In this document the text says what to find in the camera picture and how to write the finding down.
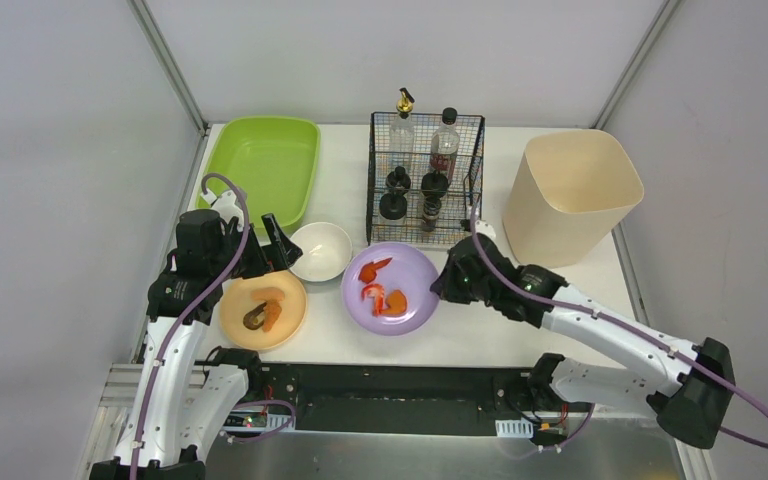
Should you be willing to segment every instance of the black wire rack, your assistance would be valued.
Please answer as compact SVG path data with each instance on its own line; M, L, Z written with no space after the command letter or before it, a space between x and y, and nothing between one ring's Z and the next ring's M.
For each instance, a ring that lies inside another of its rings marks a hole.
M369 125L369 184L366 199L366 241L404 242L428 248L447 249L469 234L469 213L474 204L481 212L481 188L484 160L484 117L458 115L453 125L460 135L454 168L443 172L449 177L449 188L441 199L435 228L424 231L422 208L426 195L421 191L422 177L431 167L431 138L442 125L442 115L415 113L412 152L390 149L390 125L397 113L375 112ZM387 175L396 167L404 167L411 179L405 194L408 212L404 221L392 225L381 217L378 205L388 192Z

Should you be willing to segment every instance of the white bowl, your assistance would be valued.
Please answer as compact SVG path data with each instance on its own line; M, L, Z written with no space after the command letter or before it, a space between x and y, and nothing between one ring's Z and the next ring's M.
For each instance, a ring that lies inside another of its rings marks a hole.
M324 282L343 273L352 261L352 240L342 228L328 222L309 223L290 238L304 255L290 271L302 280Z

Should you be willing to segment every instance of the wire basket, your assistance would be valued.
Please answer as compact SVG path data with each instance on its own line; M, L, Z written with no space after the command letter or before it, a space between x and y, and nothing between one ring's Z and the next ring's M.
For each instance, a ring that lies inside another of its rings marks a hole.
M453 125L460 135L455 166L449 188L433 231L420 228L425 195L422 177L431 172L431 137L442 124L442 115L415 113L412 152L390 151L390 124L397 113L375 112L369 125L369 185L366 198L366 241L404 242L416 246L448 249L469 234L469 213L477 203L481 212L481 187L484 159L484 117L458 115ZM388 192L387 175L402 166L411 179L405 194L408 212L403 224L391 225L378 211L381 196Z

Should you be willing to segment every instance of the purple plate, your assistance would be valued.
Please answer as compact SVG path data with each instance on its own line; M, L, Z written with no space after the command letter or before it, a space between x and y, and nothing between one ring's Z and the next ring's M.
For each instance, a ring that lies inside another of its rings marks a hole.
M373 299L361 298L363 282L357 279L360 269L369 262L392 258L390 264L378 270L375 282L384 287L387 295L401 290L408 299L408 311L398 317L372 315ZM361 327L379 335L404 335L421 327L431 318L440 303L429 290L437 279L437 269L419 250L404 243L375 244L352 260L343 274L343 305Z

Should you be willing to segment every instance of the orange plate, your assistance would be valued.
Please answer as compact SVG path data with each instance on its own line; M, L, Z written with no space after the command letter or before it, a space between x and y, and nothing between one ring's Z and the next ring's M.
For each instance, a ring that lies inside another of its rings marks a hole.
M251 292L266 287L284 292L281 316L268 333L262 329L249 330L243 316L259 305ZM302 282L288 271L274 272L247 280L234 280L219 302L219 325L229 340L248 350L266 350L286 342L299 329L307 315L307 293Z

